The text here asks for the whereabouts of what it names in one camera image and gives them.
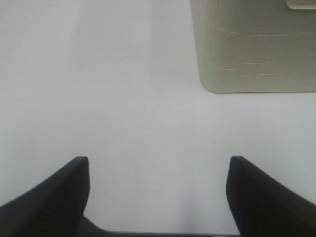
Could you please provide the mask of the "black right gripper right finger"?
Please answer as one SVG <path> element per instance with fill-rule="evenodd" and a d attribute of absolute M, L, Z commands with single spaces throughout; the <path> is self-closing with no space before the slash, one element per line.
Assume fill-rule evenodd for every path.
<path fill-rule="evenodd" d="M 230 159 L 227 201 L 242 237 L 314 237 L 316 206 L 244 157 Z"/>

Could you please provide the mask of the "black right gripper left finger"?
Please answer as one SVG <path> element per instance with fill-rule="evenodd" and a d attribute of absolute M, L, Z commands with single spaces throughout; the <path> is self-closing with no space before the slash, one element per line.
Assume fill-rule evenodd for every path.
<path fill-rule="evenodd" d="M 73 237 L 90 191 L 89 161 L 76 157 L 0 207 L 2 237 Z"/>

